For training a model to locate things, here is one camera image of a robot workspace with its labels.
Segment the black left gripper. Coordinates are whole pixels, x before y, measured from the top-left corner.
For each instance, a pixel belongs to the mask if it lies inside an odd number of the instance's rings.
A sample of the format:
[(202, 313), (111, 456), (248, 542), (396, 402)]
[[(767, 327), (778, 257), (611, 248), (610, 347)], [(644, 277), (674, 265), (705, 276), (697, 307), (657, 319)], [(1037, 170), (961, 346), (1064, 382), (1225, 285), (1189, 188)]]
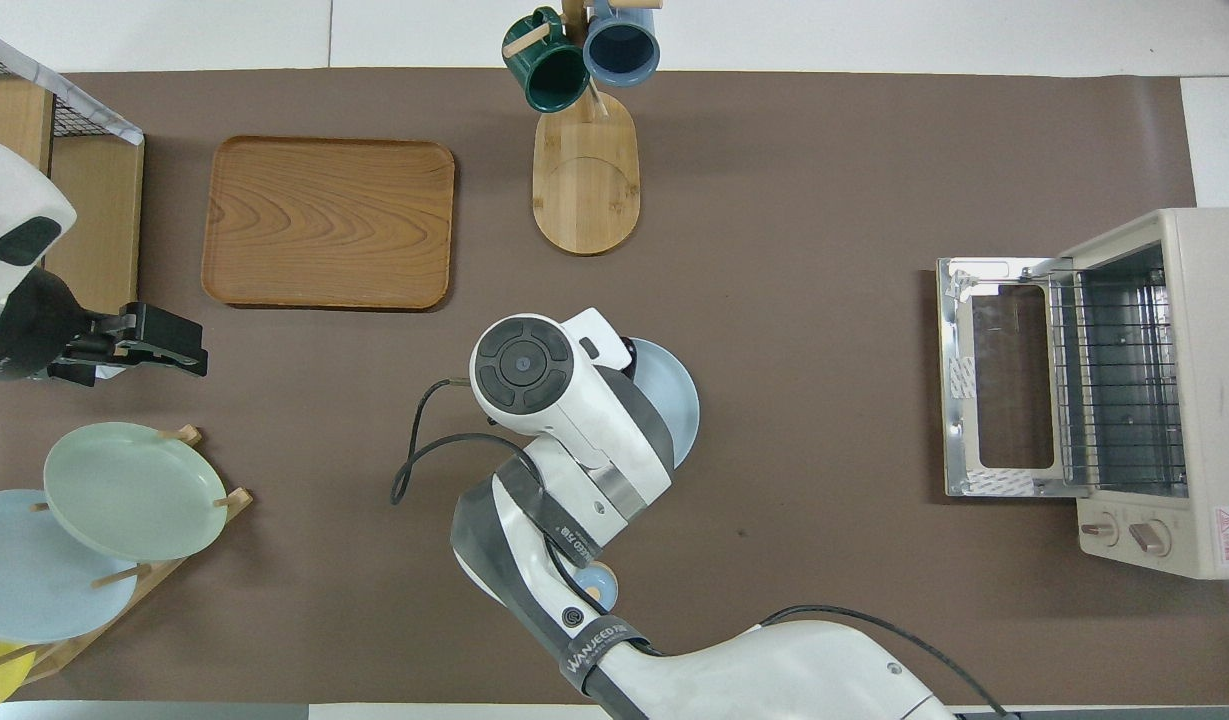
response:
[(92, 387), (100, 369), (120, 374), (140, 364), (206, 377), (202, 324), (144, 302), (129, 303), (128, 315), (132, 340), (124, 342), (124, 358), (116, 358), (111, 337), (90, 333), (106, 315), (85, 310), (55, 274), (29, 269), (2, 305), (0, 381), (57, 378)]

